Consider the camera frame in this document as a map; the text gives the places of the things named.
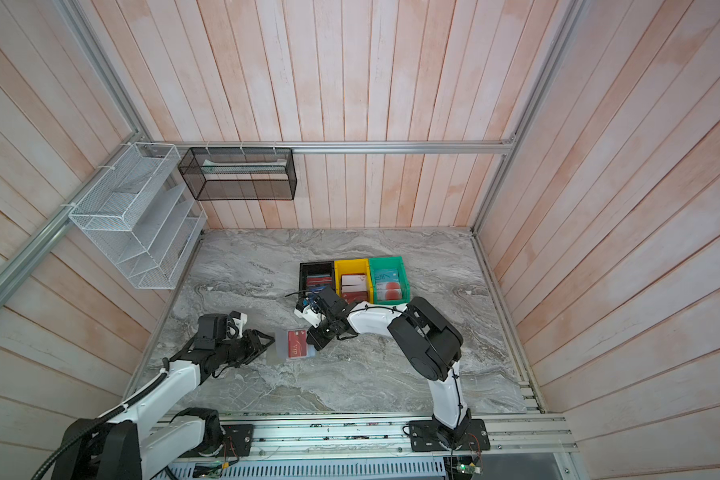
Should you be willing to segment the red credit card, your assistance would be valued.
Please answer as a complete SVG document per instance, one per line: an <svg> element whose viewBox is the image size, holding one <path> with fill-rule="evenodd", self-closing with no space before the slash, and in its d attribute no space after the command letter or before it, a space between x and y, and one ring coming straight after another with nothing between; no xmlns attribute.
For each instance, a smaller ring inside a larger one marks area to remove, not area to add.
<svg viewBox="0 0 720 480"><path fill-rule="evenodd" d="M306 330L289 330L287 332L287 358L301 359L309 356Z"/></svg>

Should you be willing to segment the beige leather card holder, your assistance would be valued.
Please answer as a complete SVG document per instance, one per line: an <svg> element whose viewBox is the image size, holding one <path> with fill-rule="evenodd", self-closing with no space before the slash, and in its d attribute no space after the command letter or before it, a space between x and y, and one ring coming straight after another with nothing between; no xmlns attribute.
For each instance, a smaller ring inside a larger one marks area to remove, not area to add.
<svg viewBox="0 0 720 480"><path fill-rule="evenodd" d="M266 352L268 365L279 365L315 357L315 347L307 342L307 329L276 329L275 343Z"/></svg>

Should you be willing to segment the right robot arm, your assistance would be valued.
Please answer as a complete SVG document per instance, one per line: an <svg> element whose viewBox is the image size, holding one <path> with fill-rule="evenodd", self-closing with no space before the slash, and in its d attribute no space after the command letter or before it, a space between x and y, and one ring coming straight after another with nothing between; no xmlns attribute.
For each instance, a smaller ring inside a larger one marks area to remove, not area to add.
<svg viewBox="0 0 720 480"><path fill-rule="evenodd" d="M483 420L472 416L461 383L463 337L429 301L414 297L400 305L349 304L330 288L309 294L294 314L307 321L307 343L316 350L333 340L360 335L393 339L413 369L427 380L432 417L413 420L403 433L415 452L491 448Z"/></svg>

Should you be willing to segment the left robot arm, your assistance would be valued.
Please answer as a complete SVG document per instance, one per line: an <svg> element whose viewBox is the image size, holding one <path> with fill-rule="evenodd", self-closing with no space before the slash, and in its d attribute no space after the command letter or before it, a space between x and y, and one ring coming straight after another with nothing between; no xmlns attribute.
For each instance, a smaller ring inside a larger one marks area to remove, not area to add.
<svg viewBox="0 0 720 480"><path fill-rule="evenodd" d="M245 326L246 314L205 314L197 332L158 374L116 407L79 419L34 476L42 479L151 479L181 455L230 453L234 449L214 409L185 408L165 427L158 422L174 405L224 370L251 363L275 342Z"/></svg>

